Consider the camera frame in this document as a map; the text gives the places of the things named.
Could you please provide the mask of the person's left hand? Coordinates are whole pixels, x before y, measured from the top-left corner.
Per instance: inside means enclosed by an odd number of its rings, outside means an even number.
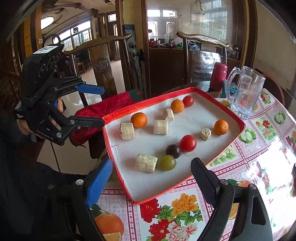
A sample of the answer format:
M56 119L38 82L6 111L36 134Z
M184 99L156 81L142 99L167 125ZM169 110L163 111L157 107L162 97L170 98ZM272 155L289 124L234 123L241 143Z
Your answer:
M63 106L63 100L62 98L58 98L57 99L57 109L60 113L63 113L64 112L64 106ZM24 135L30 135L30 134L33 134L34 132L32 132L28 125L27 125L27 122L25 120L16 120L17 121L17 124L18 124L18 127L19 129L21 130L21 132L24 134Z

